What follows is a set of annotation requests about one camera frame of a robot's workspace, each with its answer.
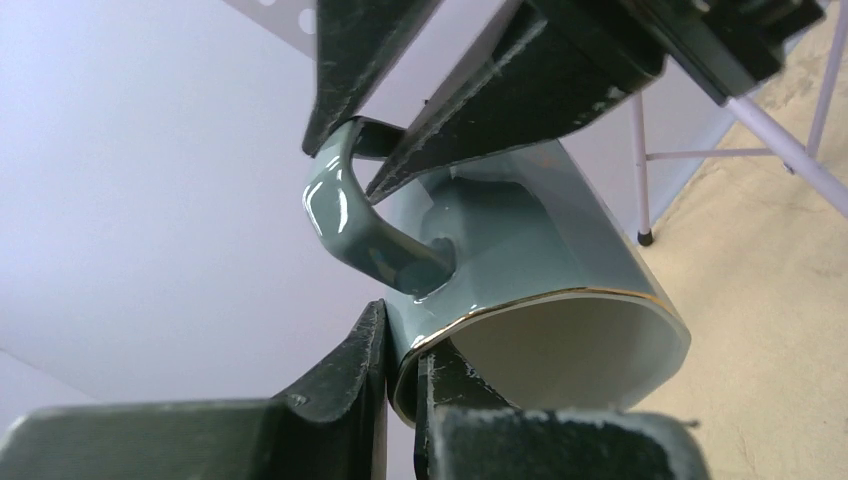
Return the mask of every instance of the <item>gray mug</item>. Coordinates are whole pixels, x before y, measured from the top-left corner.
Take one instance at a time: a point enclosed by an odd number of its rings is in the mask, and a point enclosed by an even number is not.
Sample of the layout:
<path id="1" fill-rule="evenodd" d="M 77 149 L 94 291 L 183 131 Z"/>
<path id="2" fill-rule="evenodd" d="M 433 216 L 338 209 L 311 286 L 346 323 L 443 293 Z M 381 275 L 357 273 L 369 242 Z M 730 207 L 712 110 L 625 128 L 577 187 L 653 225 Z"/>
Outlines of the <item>gray mug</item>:
<path id="1" fill-rule="evenodd" d="M 391 287 L 389 399 L 405 422 L 417 359 L 448 337 L 523 408 L 628 408 L 680 368 L 689 331 L 559 142 L 422 175 L 394 194 L 396 228 L 351 165 L 396 140 L 369 119 L 339 127 L 303 205 L 333 256 Z"/>

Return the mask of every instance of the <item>folding stand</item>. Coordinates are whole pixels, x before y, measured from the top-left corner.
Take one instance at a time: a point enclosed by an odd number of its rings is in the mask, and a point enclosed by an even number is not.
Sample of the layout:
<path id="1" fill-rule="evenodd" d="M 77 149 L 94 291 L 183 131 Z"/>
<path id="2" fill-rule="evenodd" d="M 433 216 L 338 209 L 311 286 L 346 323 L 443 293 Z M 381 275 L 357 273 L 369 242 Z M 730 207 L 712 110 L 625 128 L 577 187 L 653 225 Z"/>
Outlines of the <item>folding stand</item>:
<path id="1" fill-rule="evenodd" d="M 848 187 L 827 172 L 816 160 L 821 144 L 824 122 L 836 86 L 836 76 L 848 38 L 848 0 L 840 0 L 839 18 L 833 35 L 833 45 L 822 81 L 816 112 L 813 117 L 807 146 L 801 144 L 769 114 L 747 97 L 732 98 L 724 106 L 737 120 L 748 127 L 767 148 L 739 148 L 724 150 L 698 150 L 685 152 L 647 153 L 645 149 L 645 119 L 642 107 L 642 94 L 637 93 L 631 99 L 633 131 L 633 151 L 636 161 L 636 208 L 639 212 L 639 232 L 637 239 L 642 246 L 653 243 L 650 210 L 648 207 L 648 161 L 660 159 L 700 158 L 700 157 L 755 157 L 775 155 L 783 160 L 790 173 L 797 173 L 806 180 L 821 196 L 830 202 L 843 216 L 848 218 Z"/>

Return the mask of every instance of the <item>black rubber foot cap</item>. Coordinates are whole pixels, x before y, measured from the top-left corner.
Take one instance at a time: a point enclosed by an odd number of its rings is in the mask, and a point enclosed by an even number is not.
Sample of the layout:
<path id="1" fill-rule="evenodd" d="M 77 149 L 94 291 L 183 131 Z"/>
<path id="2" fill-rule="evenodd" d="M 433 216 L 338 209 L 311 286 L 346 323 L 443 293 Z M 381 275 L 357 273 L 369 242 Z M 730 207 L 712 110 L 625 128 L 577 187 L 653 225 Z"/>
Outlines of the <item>black rubber foot cap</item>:
<path id="1" fill-rule="evenodd" d="M 651 245 L 652 243 L 654 243 L 654 234 L 651 233 L 650 230 L 648 230 L 648 233 L 639 232 L 636 235 L 636 240 L 639 242 L 639 245 L 642 245 L 643 247 L 647 247 L 647 246 Z"/>

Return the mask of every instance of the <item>concrete floor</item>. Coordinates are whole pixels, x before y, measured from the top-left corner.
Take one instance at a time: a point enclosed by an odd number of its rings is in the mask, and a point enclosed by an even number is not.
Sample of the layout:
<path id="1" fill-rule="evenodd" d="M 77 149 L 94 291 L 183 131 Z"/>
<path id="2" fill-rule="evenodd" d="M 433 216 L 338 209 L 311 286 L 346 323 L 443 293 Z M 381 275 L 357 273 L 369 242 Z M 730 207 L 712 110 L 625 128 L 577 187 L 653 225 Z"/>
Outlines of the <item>concrete floor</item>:
<path id="1" fill-rule="evenodd" d="M 806 139 L 838 7 L 758 96 Z M 848 56 L 820 161 L 848 183 Z M 761 146 L 735 126 L 721 147 Z M 775 158 L 709 159 L 646 262 L 692 331 L 638 410 L 697 419 L 716 479 L 848 479 L 848 220 Z"/>

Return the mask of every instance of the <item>mug handle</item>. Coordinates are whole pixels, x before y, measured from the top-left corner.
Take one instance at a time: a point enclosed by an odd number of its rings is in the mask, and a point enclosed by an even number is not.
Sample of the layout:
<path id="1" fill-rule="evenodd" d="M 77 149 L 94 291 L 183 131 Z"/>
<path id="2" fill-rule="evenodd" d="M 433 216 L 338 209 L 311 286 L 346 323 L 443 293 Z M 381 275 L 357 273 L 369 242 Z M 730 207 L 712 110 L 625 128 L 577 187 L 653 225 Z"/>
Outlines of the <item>mug handle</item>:
<path id="1" fill-rule="evenodd" d="M 303 207 L 334 257 L 395 290 L 422 297 L 453 275 L 453 244 L 439 238 L 424 245 L 386 223 L 351 165 L 355 153 L 385 158 L 402 134 L 397 127 L 362 117 L 340 126 L 315 156 L 316 173 L 303 192 Z"/>

